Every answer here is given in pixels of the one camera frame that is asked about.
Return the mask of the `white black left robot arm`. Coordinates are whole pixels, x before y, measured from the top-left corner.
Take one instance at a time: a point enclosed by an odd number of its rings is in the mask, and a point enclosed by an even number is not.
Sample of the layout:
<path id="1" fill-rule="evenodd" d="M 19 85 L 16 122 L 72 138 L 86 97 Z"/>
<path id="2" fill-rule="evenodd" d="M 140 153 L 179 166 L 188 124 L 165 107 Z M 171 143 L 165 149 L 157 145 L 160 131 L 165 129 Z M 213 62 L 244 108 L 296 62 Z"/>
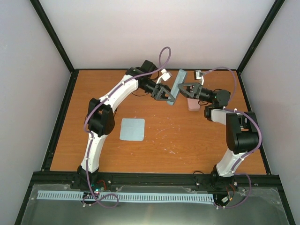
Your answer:
<path id="1" fill-rule="evenodd" d="M 84 158 L 77 169 L 81 183 L 94 188 L 98 182 L 99 159 L 104 142 L 115 126 L 114 113 L 118 106 L 134 91 L 142 89 L 157 101 L 174 101 L 171 89 L 164 84 L 172 74 L 164 68 L 157 68 L 146 60 L 141 67 L 132 67 L 107 94 L 89 101 L 84 131 L 88 142 Z"/>

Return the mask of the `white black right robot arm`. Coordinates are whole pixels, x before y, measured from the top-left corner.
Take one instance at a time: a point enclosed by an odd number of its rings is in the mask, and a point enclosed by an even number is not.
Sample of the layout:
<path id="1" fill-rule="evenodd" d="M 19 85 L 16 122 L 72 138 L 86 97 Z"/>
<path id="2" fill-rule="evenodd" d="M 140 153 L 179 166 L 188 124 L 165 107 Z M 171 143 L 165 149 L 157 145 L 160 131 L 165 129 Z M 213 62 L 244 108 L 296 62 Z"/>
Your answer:
<path id="1" fill-rule="evenodd" d="M 210 181 L 212 185 L 221 185 L 223 181 L 227 184 L 244 159 L 262 144 L 255 113 L 226 108 L 231 96 L 227 90 L 209 90 L 197 82 L 181 83 L 178 88 L 186 98 L 209 103 L 204 107 L 205 118 L 225 125 L 227 150 L 213 167 Z"/>

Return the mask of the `blue grey glasses case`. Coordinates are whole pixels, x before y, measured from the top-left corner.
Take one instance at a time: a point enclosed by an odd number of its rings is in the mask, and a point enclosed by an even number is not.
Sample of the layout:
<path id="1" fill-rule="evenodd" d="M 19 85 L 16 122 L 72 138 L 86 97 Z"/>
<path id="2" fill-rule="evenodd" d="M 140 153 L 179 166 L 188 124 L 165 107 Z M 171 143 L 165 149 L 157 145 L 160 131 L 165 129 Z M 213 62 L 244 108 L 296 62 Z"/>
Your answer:
<path id="1" fill-rule="evenodd" d="M 178 71 L 176 79 L 173 83 L 173 87 L 171 89 L 171 95 L 174 97 L 174 100 L 173 101 L 167 101 L 168 105 L 174 105 L 175 104 L 175 102 L 178 98 L 178 95 L 180 93 L 180 89 L 179 89 L 178 85 L 185 82 L 187 74 L 188 74 L 187 71 L 185 71 L 183 69 L 180 69 Z"/>

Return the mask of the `pink glasses case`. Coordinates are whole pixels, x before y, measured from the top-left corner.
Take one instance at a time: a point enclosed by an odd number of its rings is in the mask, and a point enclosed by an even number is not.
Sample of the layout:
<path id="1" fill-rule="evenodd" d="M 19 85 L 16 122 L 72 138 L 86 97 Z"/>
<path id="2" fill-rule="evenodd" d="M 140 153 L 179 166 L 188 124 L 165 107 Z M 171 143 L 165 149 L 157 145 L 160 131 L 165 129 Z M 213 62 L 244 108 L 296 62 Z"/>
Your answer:
<path id="1" fill-rule="evenodd" d="M 195 112 L 195 111 L 199 111 L 201 106 L 199 105 L 199 100 L 198 99 L 187 99 L 187 106 L 188 106 L 188 110 Z"/>

